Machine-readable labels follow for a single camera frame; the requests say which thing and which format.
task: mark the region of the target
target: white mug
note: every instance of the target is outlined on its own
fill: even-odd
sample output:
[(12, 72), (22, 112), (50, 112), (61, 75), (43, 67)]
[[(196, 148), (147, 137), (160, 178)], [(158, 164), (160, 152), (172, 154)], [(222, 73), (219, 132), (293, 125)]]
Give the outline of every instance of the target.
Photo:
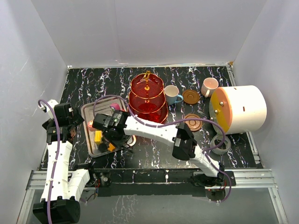
[(204, 83), (203, 83), (202, 87), (201, 87), (201, 93), (205, 97), (211, 97), (211, 95), (213, 94), (215, 89), (218, 88), (218, 86), (219, 86), (219, 83), (218, 83), (217, 79), (215, 79), (215, 78), (206, 78), (204, 80)]

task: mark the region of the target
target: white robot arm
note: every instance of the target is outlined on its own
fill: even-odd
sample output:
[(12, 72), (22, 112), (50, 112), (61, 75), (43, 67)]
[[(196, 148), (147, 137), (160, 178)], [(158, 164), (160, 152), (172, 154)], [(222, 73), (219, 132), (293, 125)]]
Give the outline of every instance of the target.
[[(52, 223), (77, 223), (80, 218), (80, 204), (78, 201), (85, 185), (91, 178), (94, 180), (89, 164), (83, 164), (83, 166), (80, 166), (81, 168), (73, 171), (68, 181), (73, 137), (76, 135), (77, 125), (84, 120), (79, 115), (78, 110), (72, 108), (70, 103), (58, 104), (57, 101), (52, 99), (47, 104), (40, 106), (50, 116), (50, 119), (43, 124), (44, 129), (47, 130), (47, 178), (40, 203), (33, 205), (33, 213), (42, 224), (48, 223), (49, 210), (47, 209), (50, 196)], [(54, 110), (58, 121), (60, 141), (57, 137), (55, 119), (49, 107)]]
[[(156, 126), (160, 125), (152, 121), (143, 119), (140, 120), (147, 124)], [(181, 141), (183, 141), (182, 139), (177, 138), (178, 127), (176, 125), (170, 125), (160, 128), (148, 127), (137, 122), (132, 116), (127, 118), (125, 124), (126, 127), (123, 129), (123, 131), (126, 135), (136, 135), (157, 140), (170, 146), (171, 148), (174, 148), (175, 144), (177, 144), (178, 147), (180, 147)], [(190, 157), (190, 161), (192, 161), (197, 167), (199, 167), (205, 173), (206, 176), (216, 177), (218, 171), (211, 165), (211, 162), (214, 164), (215, 167), (219, 169), (218, 161), (210, 159), (211, 162), (209, 162), (208, 159), (202, 153), (202, 149), (198, 144), (196, 144), (194, 147), (194, 154), (195, 157)]]
[(115, 147), (123, 146), (131, 135), (163, 142), (173, 148), (173, 157), (183, 161), (191, 160), (208, 177), (217, 178), (219, 176), (221, 168), (218, 161), (207, 158), (203, 154), (186, 123), (158, 127), (161, 124), (140, 120), (155, 127), (145, 126), (130, 116), (128, 112), (123, 111), (115, 111), (112, 116), (96, 114), (93, 127), (101, 130), (103, 136)]

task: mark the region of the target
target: pink object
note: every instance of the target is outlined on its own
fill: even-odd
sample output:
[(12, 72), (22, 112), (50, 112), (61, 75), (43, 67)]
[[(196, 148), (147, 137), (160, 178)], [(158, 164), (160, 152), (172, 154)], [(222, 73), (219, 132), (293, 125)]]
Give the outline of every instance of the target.
[(211, 97), (212, 93), (217, 89), (219, 86), (217, 79), (215, 78), (206, 78), (204, 83), (201, 87), (201, 93), (205, 97)]
[(115, 110), (117, 110), (117, 111), (120, 111), (120, 110), (121, 110), (120, 106), (119, 106), (117, 103), (110, 104), (110, 107), (113, 107), (113, 108), (114, 108)]
[(91, 131), (91, 132), (94, 132), (94, 131), (97, 130), (97, 129), (95, 129), (95, 128), (93, 127), (93, 121), (92, 121), (92, 120), (89, 121), (89, 122), (87, 123), (87, 128), (88, 128), (88, 130)]

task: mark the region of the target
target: white box wall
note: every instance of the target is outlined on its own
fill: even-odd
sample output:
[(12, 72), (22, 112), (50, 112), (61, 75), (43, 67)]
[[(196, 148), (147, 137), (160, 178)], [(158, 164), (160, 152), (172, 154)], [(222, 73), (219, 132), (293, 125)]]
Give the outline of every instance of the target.
[(67, 67), (30, 0), (2, 0), (0, 11), (0, 217), (10, 224), (45, 149), (37, 101), (60, 100)]
[(298, 10), (297, 0), (268, 0), (234, 62), (237, 84), (257, 86), (266, 100), (266, 122), (253, 135), (290, 224), (299, 220)]
[(32, 0), (67, 65), (235, 60), (266, 0)]

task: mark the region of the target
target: yellow block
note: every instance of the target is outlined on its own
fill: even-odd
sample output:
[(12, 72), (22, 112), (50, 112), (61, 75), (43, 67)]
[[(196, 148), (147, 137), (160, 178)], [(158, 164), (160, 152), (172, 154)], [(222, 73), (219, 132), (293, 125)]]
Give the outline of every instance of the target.
[(102, 143), (102, 131), (95, 131), (94, 143), (97, 145)]

